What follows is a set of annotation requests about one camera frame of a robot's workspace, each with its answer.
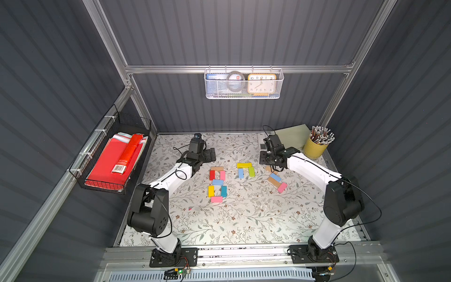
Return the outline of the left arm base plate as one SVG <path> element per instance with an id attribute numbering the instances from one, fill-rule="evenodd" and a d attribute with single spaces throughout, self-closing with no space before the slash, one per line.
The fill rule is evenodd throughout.
<path id="1" fill-rule="evenodd" d="M 176 249 L 174 253 L 165 253 L 163 251 L 152 250 L 149 267 L 189 267 L 197 266 L 198 248 L 181 248 Z"/>

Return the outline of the lime green block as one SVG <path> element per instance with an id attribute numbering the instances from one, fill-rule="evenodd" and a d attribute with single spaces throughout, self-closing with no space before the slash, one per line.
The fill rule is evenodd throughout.
<path id="1" fill-rule="evenodd" d="M 249 170 L 249 176 L 250 177 L 255 177 L 256 176 L 255 170 L 254 170 L 253 167 L 249 167 L 248 170 Z"/>

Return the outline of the yellow block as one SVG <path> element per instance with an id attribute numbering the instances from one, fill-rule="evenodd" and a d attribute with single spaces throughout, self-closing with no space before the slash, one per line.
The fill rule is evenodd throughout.
<path id="1" fill-rule="evenodd" d="M 214 196 L 215 196 L 214 186 L 209 186 L 208 187 L 208 197 L 214 197 Z"/>
<path id="2" fill-rule="evenodd" d="M 251 168 L 252 166 L 252 163 L 237 163 L 238 169 Z"/>

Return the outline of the yellow block front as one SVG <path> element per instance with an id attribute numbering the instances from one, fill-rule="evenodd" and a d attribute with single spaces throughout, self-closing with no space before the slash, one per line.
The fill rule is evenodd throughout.
<path id="1" fill-rule="evenodd" d="M 208 187 L 208 197 L 214 197 L 214 196 L 215 196 L 214 186 L 209 186 Z"/>

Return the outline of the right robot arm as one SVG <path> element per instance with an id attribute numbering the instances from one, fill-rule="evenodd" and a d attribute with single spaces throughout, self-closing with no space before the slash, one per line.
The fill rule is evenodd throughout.
<path id="1" fill-rule="evenodd" d="M 285 148 L 278 135 L 263 139 L 260 164 L 276 171 L 297 172 L 324 193 L 324 219 L 308 240 L 307 255 L 313 261 L 325 259 L 344 226 L 364 210 L 362 193 L 349 179 L 314 161 L 294 147 Z"/>

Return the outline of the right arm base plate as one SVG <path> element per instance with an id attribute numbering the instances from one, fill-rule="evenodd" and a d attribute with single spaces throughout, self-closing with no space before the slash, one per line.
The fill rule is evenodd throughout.
<path id="1" fill-rule="evenodd" d="M 339 257 L 334 246 L 327 249 L 320 249 L 314 244 L 290 245 L 287 254 L 294 264 L 307 263 L 332 263 L 339 262 Z"/>

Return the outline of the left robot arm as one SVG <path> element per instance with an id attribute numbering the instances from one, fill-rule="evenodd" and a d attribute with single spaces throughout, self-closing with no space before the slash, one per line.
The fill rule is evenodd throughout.
<path id="1" fill-rule="evenodd" d="M 127 225 L 148 235 L 162 253 L 173 254 L 180 240 L 173 234 L 169 198 L 184 182 L 190 180 L 205 163 L 216 160 L 213 148 L 208 149 L 200 133 L 191 139 L 175 165 L 163 176 L 149 184 L 136 186 L 130 202 Z"/>

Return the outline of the teal block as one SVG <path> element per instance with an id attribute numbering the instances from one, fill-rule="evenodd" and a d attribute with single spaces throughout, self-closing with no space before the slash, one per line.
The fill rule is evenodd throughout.
<path id="1" fill-rule="evenodd" d="M 228 193 L 227 193 L 227 186 L 222 186 L 221 187 L 221 197 L 227 197 Z"/>

